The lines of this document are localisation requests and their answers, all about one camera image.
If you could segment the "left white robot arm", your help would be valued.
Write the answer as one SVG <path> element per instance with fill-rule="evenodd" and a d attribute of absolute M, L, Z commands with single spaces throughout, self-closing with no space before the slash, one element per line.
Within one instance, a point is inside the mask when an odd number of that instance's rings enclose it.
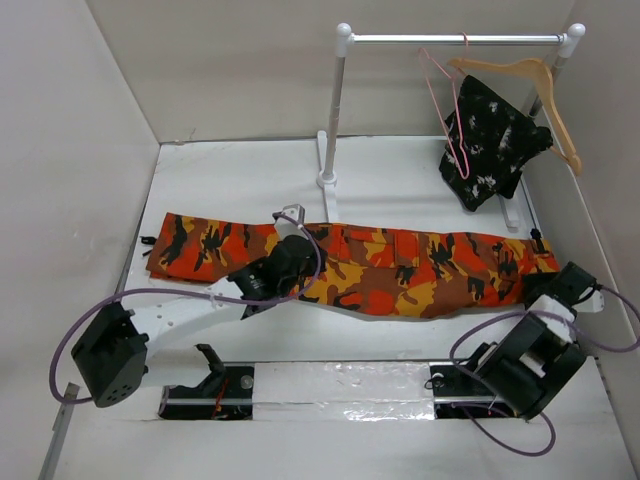
<path fill-rule="evenodd" d="M 315 241 L 291 235 L 271 253 L 201 292 L 127 310 L 101 306 L 71 350 L 98 408 L 123 402 L 148 386 L 149 360 L 159 351 L 213 326 L 244 320 L 293 300 L 318 279 L 324 259 Z"/>

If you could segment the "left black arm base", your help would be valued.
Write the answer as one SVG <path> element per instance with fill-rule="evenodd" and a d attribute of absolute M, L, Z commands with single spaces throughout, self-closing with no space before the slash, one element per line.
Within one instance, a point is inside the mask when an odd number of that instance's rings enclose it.
<path fill-rule="evenodd" d="M 169 421 L 241 421 L 253 418 L 253 365 L 230 365 L 198 385 L 165 386 L 158 416 Z"/>

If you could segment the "orange camouflage trousers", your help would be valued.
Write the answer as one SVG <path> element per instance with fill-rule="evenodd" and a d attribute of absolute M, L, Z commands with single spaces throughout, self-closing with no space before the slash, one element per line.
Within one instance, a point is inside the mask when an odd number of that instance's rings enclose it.
<path fill-rule="evenodd" d="M 473 232 L 434 233 L 310 223 L 325 266 L 302 300 L 372 316 L 430 319 L 524 300 L 528 275 L 560 266 L 549 243 Z M 153 278 L 212 284 L 271 253 L 272 224 L 169 213 L 146 269 Z"/>

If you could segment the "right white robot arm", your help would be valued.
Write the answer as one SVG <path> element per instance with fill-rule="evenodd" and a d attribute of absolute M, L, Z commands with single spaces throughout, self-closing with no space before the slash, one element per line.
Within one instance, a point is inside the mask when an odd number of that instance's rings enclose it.
<path fill-rule="evenodd" d="M 538 416 L 586 361 L 570 326 L 596 278 L 574 262 L 556 274 L 524 277 L 524 315 L 504 338 L 484 343 L 462 369 L 473 393 L 492 391 L 517 416 Z"/>

